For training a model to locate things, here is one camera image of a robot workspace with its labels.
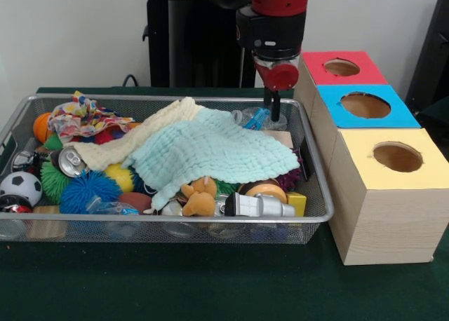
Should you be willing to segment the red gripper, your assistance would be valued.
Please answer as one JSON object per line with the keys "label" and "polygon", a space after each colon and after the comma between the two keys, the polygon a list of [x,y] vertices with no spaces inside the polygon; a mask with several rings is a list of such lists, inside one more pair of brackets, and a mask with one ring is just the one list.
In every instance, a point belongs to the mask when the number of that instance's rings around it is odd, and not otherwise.
{"label": "red gripper", "polygon": [[293,88],[299,78],[298,68],[291,62],[266,62],[261,60],[255,60],[255,68],[264,83],[264,105],[270,106],[272,103],[271,119],[273,122],[278,122],[281,97],[278,91],[271,90],[290,90]]}

